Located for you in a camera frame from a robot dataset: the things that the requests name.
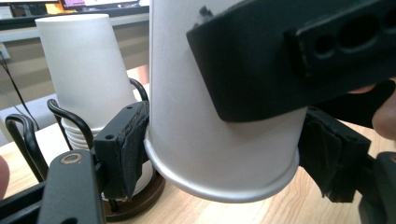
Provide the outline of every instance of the stacked cup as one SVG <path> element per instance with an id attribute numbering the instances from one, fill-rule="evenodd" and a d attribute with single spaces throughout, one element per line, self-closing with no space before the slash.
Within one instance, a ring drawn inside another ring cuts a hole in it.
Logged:
<path id="1" fill-rule="evenodd" d="M 48 17 L 35 20 L 60 108 L 81 117 L 96 136 L 122 108 L 136 102 L 117 39 L 107 14 Z M 74 149 L 88 149 L 81 130 L 63 119 Z M 150 161 L 136 191 L 152 175 Z"/>

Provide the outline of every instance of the wooden table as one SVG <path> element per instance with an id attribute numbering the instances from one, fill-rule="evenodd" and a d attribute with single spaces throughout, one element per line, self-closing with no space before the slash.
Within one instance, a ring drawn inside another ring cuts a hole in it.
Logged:
<path id="1" fill-rule="evenodd" d="M 370 154 L 396 151 L 393 141 L 380 137 L 373 130 L 348 124 L 372 140 Z M 52 160 L 66 151 L 66 144 L 57 125 L 36 134 L 38 144 Z M 37 182 L 14 143 L 0 147 L 0 155 L 8 162 L 11 177 L 6 197 L 27 189 Z M 121 223 L 361 223 L 356 193 L 354 203 L 331 203 L 321 193 L 304 169 L 276 196 L 243 204 L 214 203 L 191 196 L 167 182 L 163 195 L 150 209 Z"/>

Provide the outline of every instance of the desk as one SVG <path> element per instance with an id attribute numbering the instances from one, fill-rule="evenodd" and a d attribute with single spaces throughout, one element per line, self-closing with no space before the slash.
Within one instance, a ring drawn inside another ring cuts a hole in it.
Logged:
<path id="1" fill-rule="evenodd" d="M 396 151 L 393 141 L 378 136 L 373 130 L 348 126 L 372 140 L 370 155 Z M 67 150 L 56 124 L 37 132 L 36 137 L 48 161 Z M 14 143 L 0 147 L 0 155 L 8 162 L 11 172 L 6 197 L 37 183 Z M 299 168 L 281 192 L 256 203 L 214 203 L 191 196 L 167 182 L 157 203 L 121 223 L 360 223 L 360 199 L 356 193 L 354 203 L 330 203 L 327 198 L 321 198 L 311 177 Z"/>

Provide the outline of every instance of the table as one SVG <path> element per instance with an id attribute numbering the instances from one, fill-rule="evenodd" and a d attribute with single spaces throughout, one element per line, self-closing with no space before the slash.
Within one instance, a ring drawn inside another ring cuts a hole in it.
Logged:
<path id="1" fill-rule="evenodd" d="M 375 131 L 348 124 L 372 140 L 370 155 L 380 151 L 396 151 L 393 141 Z M 67 150 L 59 127 L 55 124 L 36 134 L 46 161 Z M 14 143 L 0 147 L 9 165 L 11 177 L 6 192 L 9 197 L 37 183 Z M 159 201 L 143 213 L 121 223 L 361 223 L 358 204 L 331 203 L 321 193 L 304 169 L 299 168 L 290 184 L 272 198 L 242 204 L 215 203 L 202 200 L 177 189 L 167 182 Z"/>

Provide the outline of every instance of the round brown base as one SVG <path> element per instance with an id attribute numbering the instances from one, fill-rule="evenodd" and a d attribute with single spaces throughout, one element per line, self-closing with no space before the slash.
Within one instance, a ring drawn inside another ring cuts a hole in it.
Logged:
<path id="1" fill-rule="evenodd" d="M 148 185 L 136 194 L 130 202 L 117 202 L 118 211 L 112 212 L 110 203 L 104 202 L 106 221 L 123 221 L 142 212 L 157 202 L 164 188 L 165 179 L 157 171 L 154 171 Z"/>

